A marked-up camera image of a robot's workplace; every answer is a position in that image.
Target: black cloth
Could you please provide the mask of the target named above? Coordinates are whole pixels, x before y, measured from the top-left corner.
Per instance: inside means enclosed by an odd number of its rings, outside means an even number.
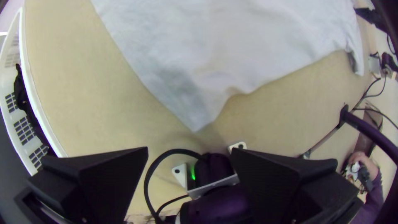
[[[54,151],[52,150],[46,136],[44,135],[43,130],[39,125],[39,121],[37,120],[36,116],[33,113],[33,109],[32,106],[30,105],[28,94],[26,92],[24,79],[22,77],[21,66],[19,64],[15,64],[15,68],[17,70],[17,76],[14,81],[14,94],[15,94],[17,107],[25,111],[27,119],[29,123],[32,125],[35,135],[40,139],[43,145],[49,148],[48,155],[55,156]]]

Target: white plastic basket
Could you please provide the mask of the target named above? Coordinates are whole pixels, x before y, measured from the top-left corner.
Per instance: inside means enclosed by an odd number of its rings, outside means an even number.
[[[41,167],[40,158],[47,153],[48,147],[44,146],[35,135],[27,115],[17,108],[14,95],[14,81],[17,76],[15,64],[21,64],[23,48],[20,46],[20,26],[22,24],[22,8],[16,14],[8,35],[0,51],[0,108],[11,142],[25,165],[30,175],[37,173]]]

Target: floor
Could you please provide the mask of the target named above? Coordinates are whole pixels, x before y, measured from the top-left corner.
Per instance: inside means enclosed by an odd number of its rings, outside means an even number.
[[[6,32],[15,15],[15,12],[23,5],[24,0],[9,0],[3,12],[0,14],[0,32]],[[375,29],[376,42],[379,52],[390,52],[386,42],[386,34]],[[370,91],[371,94],[378,93],[382,88],[381,82],[375,85]],[[395,123],[398,123],[398,82],[388,80],[386,88],[380,97],[372,98],[370,101],[375,104],[383,113],[388,115]],[[394,144],[398,145],[397,130],[385,119],[383,123],[383,134]],[[0,119],[0,142],[2,149],[0,153],[0,213],[7,224],[29,223],[13,202],[13,198],[24,187],[26,178],[29,176],[18,155],[12,147],[4,126]],[[380,165],[383,174],[383,190],[386,197],[397,167],[391,159],[379,148],[376,148],[372,158]]]
[[[7,224],[27,224],[29,221],[14,203],[14,197],[26,187],[29,173],[8,138],[3,119],[0,119],[0,142],[0,213]]]

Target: green led light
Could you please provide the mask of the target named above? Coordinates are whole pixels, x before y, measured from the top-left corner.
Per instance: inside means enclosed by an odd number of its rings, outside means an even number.
[[[191,178],[195,180],[195,168],[191,167]]]

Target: electrical cord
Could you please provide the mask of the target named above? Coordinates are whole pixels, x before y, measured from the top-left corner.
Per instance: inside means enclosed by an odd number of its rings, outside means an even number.
[[[390,35],[387,35],[387,44],[388,44],[388,48],[390,49],[390,51],[391,51],[391,53],[392,53],[393,55],[397,55],[396,52],[392,50],[391,45],[390,45],[390,42],[391,42],[391,41],[389,41],[389,40],[391,40]]]
[[[173,199],[173,200],[170,200],[170,201],[164,203],[162,206],[160,206],[160,207],[158,208],[158,210],[156,211],[156,214],[159,215],[160,212],[161,212],[166,206],[168,206],[169,204],[171,204],[171,203],[173,203],[173,202],[176,202],[176,201],[178,201],[178,200],[181,200],[181,199],[183,199],[183,198],[186,198],[186,197],[189,197],[189,195],[180,196],[180,197],[177,197],[177,198],[175,198],[175,199]]]
[[[365,111],[373,111],[375,113],[378,113],[380,115],[382,115],[383,117],[387,118],[387,120],[389,120],[391,122],[392,125],[394,125],[394,127],[398,130],[398,126],[385,114],[383,114],[380,111],[374,110],[374,109],[369,109],[369,108],[354,108],[353,110],[365,110]]]
[[[385,76],[384,77],[384,84],[383,84],[383,88],[381,89],[381,91],[380,91],[380,93],[378,93],[378,94],[376,94],[376,95],[370,95],[370,96],[364,96],[364,99],[366,99],[366,98],[370,98],[370,97],[378,97],[378,96],[380,96],[382,93],[383,93],[383,91],[384,91],[384,88],[386,87],[386,81],[387,81],[387,76]]]
[[[145,197],[145,202],[148,206],[148,209],[151,213],[151,215],[153,216],[153,218],[155,219],[155,223],[156,224],[164,224],[163,220],[159,217],[159,215],[155,212],[155,210],[153,209],[152,204],[150,203],[149,200],[149,194],[148,194],[148,187],[149,187],[149,180],[152,176],[152,174],[155,172],[155,169],[158,167],[158,165],[167,157],[174,155],[174,154],[183,154],[183,155],[187,155],[187,156],[191,156],[194,157],[198,160],[204,160],[204,157],[199,154],[196,153],[194,151],[188,150],[188,149],[171,149],[167,152],[164,152],[163,154],[161,154],[159,157],[157,157],[157,159],[155,159],[155,161],[149,166],[149,169],[145,175],[145,179],[144,179],[144,197]]]

